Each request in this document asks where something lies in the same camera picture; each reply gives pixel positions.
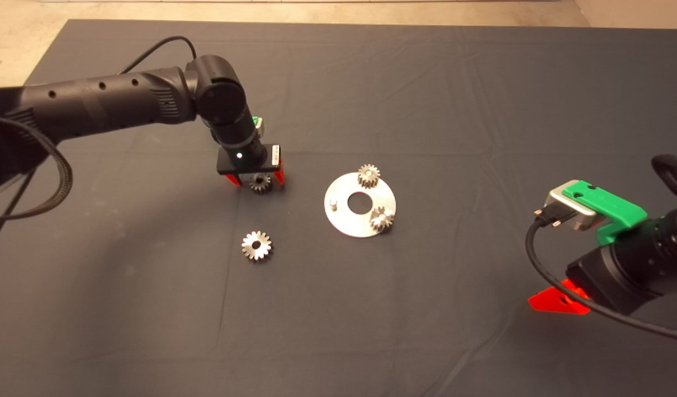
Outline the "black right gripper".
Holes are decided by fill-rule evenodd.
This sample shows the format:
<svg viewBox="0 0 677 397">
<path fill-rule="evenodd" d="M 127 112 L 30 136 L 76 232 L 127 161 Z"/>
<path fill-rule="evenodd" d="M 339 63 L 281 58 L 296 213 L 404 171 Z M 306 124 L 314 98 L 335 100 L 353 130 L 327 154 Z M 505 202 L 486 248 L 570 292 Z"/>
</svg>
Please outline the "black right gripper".
<svg viewBox="0 0 677 397">
<path fill-rule="evenodd" d="M 618 266 L 610 247 L 598 247 L 566 267 L 566 276 L 596 304 L 623 315 L 633 314 L 653 300 L 653 294 L 636 286 Z M 538 312 L 586 315 L 590 309 L 550 286 L 528 298 Z"/>
</svg>

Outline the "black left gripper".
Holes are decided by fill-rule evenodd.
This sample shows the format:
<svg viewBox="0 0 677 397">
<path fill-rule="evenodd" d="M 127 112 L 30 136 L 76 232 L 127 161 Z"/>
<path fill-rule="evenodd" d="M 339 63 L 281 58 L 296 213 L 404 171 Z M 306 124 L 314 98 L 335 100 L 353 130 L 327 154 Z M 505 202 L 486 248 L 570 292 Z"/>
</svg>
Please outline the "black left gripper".
<svg viewBox="0 0 677 397">
<path fill-rule="evenodd" d="M 221 147 L 217 155 L 217 173 L 227 174 L 236 187 L 242 187 L 240 174 L 273 173 L 278 184 L 285 183 L 280 145 L 247 145 L 242 148 Z"/>
</svg>

